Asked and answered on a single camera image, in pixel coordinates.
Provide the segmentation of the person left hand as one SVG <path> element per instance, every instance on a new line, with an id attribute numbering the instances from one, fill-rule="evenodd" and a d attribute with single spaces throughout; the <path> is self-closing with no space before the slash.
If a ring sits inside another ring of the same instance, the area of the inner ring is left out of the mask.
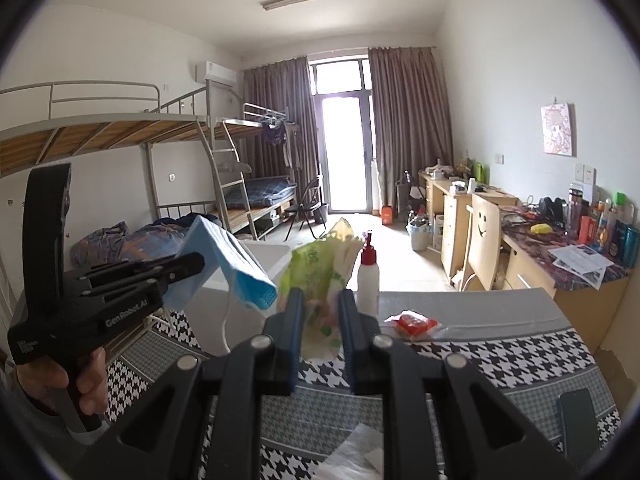
<path id="1" fill-rule="evenodd" d="M 106 352 L 99 347 L 90 354 L 88 366 L 78 376 L 76 386 L 80 392 L 79 405 L 85 415 L 103 415 L 107 408 Z M 66 389 L 70 380 L 64 368 L 49 358 L 17 365 L 17 381 L 30 398 L 47 405 L 51 410 L 54 403 L 51 392 Z"/>

